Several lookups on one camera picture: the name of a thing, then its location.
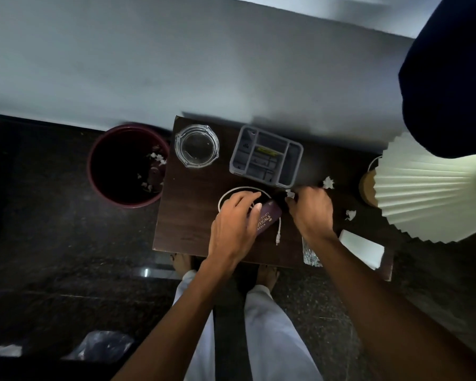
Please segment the person's right hand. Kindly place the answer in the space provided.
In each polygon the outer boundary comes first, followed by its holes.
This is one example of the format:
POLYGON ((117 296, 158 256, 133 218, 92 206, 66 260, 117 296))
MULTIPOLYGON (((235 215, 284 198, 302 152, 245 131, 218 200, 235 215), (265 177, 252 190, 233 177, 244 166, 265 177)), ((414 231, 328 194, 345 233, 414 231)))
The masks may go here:
POLYGON ((320 250, 336 240, 333 230, 333 205, 323 188, 303 186, 296 192, 296 227, 311 247, 320 250))

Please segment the person's left hand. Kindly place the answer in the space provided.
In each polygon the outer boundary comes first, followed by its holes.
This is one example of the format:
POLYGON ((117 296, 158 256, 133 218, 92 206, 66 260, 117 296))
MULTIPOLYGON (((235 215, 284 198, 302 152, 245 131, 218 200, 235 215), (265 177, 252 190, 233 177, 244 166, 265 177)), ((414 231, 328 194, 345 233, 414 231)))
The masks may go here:
POLYGON ((256 234, 247 233, 247 217, 261 192, 241 191, 221 206, 211 226, 209 251, 202 269, 214 275, 230 276, 249 253, 256 234))

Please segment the maroon spectacle case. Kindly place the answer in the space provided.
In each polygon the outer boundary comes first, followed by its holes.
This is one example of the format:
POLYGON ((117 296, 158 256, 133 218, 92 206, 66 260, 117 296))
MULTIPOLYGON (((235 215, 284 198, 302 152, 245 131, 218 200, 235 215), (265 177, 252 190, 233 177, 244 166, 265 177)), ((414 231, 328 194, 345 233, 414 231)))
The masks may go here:
POLYGON ((272 227, 275 223, 278 223, 277 235, 279 236, 281 233, 282 213, 281 207, 274 199, 269 199, 262 203, 261 218, 258 224, 256 235, 260 235, 268 228, 272 227))

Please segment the person's right forearm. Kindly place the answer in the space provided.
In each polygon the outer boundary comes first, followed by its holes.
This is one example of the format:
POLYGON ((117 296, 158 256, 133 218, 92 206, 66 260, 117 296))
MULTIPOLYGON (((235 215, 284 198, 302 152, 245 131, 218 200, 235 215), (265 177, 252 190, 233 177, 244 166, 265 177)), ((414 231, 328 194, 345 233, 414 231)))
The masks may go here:
POLYGON ((334 234, 306 239, 385 379, 476 381, 476 353, 392 290, 334 234))

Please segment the person's left forearm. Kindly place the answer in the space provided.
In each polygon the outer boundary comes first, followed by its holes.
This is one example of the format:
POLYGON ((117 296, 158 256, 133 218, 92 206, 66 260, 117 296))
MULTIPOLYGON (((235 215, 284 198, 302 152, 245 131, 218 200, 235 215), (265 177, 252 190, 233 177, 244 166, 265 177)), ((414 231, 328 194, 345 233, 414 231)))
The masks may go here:
POLYGON ((167 314, 111 381, 183 381, 217 293, 235 263, 208 257, 167 314))

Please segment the clear plastic wrapper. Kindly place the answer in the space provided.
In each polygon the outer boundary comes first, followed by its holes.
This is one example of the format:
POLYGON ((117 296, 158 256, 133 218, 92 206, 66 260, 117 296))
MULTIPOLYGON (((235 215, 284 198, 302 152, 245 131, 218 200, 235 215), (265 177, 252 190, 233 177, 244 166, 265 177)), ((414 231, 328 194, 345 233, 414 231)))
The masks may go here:
POLYGON ((303 245, 303 261, 306 265, 316 268, 322 268, 323 265, 321 264, 319 258, 315 254, 315 252, 310 248, 306 239, 302 237, 302 245, 303 245))

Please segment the grey plastic organizer tray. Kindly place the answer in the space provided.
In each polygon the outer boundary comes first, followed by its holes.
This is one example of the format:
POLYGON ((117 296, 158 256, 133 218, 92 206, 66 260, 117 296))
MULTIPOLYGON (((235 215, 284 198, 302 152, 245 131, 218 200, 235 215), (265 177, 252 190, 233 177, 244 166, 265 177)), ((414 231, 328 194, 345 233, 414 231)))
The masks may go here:
POLYGON ((229 161, 229 172, 271 187, 290 189, 298 175, 304 153, 301 143, 250 125, 241 127, 229 161), (255 152, 256 146, 283 152, 268 157, 255 152))

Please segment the person's right foot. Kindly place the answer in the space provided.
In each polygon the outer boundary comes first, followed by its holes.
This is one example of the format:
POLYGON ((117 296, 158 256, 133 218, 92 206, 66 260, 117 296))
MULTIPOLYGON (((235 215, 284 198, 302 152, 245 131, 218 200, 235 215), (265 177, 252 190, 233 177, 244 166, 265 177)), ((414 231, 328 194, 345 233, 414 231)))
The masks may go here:
POLYGON ((279 275, 280 272, 276 266, 259 265, 255 285, 267 288, 268 292, 271 293, 277 283, 279 275))

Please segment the person's foot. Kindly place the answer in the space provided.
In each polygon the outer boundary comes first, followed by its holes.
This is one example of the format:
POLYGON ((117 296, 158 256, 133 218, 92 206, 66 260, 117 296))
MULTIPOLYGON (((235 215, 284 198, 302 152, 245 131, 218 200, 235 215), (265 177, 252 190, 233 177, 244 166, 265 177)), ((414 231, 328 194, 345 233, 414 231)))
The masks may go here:
POLYGON ((180 278, 183 278, 185 274, 193 270, 193 258, 190 255, 173 253, 170 254, 170 260, 180 278))
POLYGON ((279 275, 280 272, 276 266, 259 265, 255 285, 267 288, 268 292, 271 293, 277 283, 279 275))

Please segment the round wooden lamp base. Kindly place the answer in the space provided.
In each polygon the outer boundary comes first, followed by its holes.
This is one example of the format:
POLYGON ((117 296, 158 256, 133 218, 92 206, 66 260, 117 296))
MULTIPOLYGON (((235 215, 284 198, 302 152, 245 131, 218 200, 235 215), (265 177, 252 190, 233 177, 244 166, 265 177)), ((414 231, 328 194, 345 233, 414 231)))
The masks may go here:
POLYGON ((363 201, 371 207, 378 208, 378 201, 375 198, 376 191, 374 189, 376 171, 375 169, 366 172, 359 182, 359 193, 363 201))

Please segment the white paper card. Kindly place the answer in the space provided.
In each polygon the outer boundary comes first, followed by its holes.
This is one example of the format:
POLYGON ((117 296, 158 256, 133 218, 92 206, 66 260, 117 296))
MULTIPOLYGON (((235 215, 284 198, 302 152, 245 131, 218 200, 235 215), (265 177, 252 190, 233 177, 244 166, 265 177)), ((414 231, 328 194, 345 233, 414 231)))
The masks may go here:
POLYGON ((385 247, 358 236, 348 230, 342 230, 338 239, 353 255, 365 263, 370 269, 376 270, 381 266, 385 247))

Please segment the person's left foot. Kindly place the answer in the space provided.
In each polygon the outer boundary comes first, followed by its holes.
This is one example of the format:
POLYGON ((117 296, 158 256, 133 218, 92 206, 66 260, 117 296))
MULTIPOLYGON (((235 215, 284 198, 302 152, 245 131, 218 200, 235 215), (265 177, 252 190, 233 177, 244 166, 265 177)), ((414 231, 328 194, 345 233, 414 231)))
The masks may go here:
POLYGON ((180 278, 183 278, 185 274, 193 270, 193 258, 190 255, 173 253, 170 254, 170 260, 180 278))

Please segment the clear glass ashtray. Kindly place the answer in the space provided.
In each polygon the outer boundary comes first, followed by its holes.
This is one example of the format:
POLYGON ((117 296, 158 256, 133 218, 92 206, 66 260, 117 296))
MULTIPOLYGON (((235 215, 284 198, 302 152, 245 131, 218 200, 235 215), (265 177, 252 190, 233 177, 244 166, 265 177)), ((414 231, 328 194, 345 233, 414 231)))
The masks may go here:
POLYGON ((208 125, 192 124, 175 134, 175 153, 184 167, 201 169, 219 158, 219 139, 208 125))

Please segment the heap of white paper scraps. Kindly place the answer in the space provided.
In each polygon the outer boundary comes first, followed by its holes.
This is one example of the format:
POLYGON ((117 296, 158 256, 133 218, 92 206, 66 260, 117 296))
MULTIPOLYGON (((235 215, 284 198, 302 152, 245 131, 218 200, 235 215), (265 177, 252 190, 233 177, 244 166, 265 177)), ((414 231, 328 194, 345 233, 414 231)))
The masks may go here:
POLYGON ((161 152, 160 146, 153 146, 149 153, 140 158, 136 168, 141 189, 152 195, 162 192, 164 186, 167 160, 161 152))

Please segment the person's right white trouser leg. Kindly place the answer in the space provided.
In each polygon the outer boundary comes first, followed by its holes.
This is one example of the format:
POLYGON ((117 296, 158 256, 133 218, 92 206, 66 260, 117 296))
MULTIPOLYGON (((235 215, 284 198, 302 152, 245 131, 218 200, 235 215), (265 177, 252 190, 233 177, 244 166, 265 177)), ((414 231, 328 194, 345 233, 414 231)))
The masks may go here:
POLYGON ((269 289, 246 295, 245 327, 253 381, 323 381, 306 345, 269 289))

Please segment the person's white trouser leg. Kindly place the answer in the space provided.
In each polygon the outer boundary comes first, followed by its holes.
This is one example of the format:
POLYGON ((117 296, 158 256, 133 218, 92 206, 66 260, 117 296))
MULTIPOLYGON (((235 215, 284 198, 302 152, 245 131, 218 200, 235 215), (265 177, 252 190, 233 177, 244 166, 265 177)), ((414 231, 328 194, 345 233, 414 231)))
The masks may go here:
POLYGON ((246 295, 245 327, 253 381, 323 381, 306 345, 269 289, 246 295))
POLYGON ((214 313, 210 312, 191 358, 184 381, 215 381, 214 313))

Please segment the maroon waste bin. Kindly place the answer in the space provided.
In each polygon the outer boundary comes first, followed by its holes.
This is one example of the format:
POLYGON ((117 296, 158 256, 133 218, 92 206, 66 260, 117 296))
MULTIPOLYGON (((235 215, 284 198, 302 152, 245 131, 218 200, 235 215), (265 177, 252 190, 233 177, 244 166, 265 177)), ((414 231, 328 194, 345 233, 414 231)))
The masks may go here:
POLYGON ((160 146, 170 155, 171 133, 140 123, 127 122, 100 135, 91 147, 87 176, 102 198, 118 207, 136 209, 158 202, 162 196, 143 191, 136 176, 142 156, 160 146))

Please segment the white pleated lampshade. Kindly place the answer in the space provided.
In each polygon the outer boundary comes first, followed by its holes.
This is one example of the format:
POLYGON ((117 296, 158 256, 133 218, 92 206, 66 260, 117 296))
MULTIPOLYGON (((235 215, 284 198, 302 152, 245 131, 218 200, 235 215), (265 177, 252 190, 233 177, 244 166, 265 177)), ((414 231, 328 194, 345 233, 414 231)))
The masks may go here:
POLYGON ((434 243, 476 233, 476 154, 437 157, 404 132, 388 144, 375 173, 378 207, 400 231, 434 243))

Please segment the person's left white trouser leg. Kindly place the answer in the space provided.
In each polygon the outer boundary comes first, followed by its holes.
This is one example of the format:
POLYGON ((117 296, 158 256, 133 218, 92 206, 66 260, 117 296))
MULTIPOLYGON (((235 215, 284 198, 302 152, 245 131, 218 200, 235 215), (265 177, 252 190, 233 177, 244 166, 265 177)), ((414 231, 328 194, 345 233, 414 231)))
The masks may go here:
POLYGON ((214 313, 210 312, 191 358, 184 381, 215 381, 214 313))

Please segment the clear plastic bag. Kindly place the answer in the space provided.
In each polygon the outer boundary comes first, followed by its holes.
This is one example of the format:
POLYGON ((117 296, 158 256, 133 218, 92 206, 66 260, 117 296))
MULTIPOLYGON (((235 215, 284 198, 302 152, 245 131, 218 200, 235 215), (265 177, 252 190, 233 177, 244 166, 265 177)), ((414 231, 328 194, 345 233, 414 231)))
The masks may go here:
POLYGON ((92 331, 62 360, 112 364, 119 361, 135 340, 116 331, 92 331))

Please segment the dark blue fabric object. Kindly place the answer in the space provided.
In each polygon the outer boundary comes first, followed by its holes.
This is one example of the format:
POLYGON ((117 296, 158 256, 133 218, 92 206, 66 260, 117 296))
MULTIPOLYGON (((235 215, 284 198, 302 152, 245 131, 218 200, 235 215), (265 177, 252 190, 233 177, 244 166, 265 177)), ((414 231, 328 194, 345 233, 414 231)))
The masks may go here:
POLYGON ((404 123, 437 157, 476 154, 476 0, 442 0, 399 72, 404 123))

